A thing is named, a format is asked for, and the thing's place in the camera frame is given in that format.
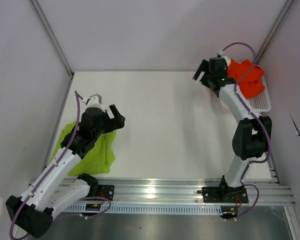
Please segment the orange shorts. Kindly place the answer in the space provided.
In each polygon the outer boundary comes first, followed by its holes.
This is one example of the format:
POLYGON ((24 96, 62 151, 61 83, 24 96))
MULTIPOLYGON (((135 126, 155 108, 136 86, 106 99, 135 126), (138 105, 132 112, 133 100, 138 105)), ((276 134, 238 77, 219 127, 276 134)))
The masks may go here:
POLYGON ((258 65, 252 64, 249 59, 243 62, 237 62, 231 58, 227 72, 228 76, 233 78, 236 82, 241 79, 238 86, 246 99, 256 97, 266 88, 262 83, 262 77, 265 71, 258 65), (252 68, 251 71, 241 79, 250 68, 252 68))

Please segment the lime green shorts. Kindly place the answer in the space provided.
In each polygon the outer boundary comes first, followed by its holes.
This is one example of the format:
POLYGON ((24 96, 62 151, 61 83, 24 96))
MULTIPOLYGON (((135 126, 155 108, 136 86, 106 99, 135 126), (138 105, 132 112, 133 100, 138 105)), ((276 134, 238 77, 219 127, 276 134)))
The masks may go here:
POLYGON ((94 144, 94 147, 71 169, 68 176, 74 177, 81 174, 97 175, 109 173, 116 159, 112 150, 116 133, 117 131, 115 130, 102 134, 94 144))

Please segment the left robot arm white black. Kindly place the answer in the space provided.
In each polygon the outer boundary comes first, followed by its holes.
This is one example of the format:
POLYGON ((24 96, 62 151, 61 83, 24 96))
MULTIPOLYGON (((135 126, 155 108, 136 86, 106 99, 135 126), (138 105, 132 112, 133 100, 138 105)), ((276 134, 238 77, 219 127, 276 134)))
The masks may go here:
POLYGON ((99 195, 99 181, 88 173, 80 174, 65 190, 56 192, 56 189, 102 135, 124 127, 125 117, 114 104, 109 108, 113 117, 109 117, 100 104, 87 107, 80 122, 64 137, 54 159, 35 182, 20 196, 11 195, 7 199, 5 206, 12 226, 40 238, 58 215, 76 201, 107 200, 99 195))

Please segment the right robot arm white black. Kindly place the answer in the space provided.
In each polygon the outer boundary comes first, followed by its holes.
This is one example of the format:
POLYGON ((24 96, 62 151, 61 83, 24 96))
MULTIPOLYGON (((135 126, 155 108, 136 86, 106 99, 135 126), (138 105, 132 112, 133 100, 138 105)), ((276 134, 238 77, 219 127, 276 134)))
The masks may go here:
POLYGON ((247 203, 248 194, 243 180, 250 166, 261 163, 259 158, 270 151, 272 120, 261 116, 249 104, 237 82, 228 76, 228 64, 223 57, 203 60, 193 80, 212 90, 237 122, 232 139, 234 158, 229 170, 217 187, 203 187, 198 193, 202 194, 205 203, 235 203, 236 198, 247 203))

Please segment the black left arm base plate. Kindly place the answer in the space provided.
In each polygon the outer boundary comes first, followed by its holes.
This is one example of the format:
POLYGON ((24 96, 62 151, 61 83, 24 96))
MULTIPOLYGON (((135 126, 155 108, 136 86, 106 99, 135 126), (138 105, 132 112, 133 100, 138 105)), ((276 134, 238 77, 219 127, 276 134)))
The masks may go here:
POLYGON ((88 197, 103 197, 110 201, 113 200, 115 193, 114 185, 95 185, 89 190, 88 197))

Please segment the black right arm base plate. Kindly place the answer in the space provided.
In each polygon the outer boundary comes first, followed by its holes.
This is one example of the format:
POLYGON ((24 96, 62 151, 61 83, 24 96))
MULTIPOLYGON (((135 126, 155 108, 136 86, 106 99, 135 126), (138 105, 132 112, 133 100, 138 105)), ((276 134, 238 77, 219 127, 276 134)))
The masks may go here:
POLYGON ((202 195, 204 203, 235 204, 237 200, 243 204, 249 202, 247 190, 244 186, 228 188, 206 186, 198 190, 197 193, 202 195))

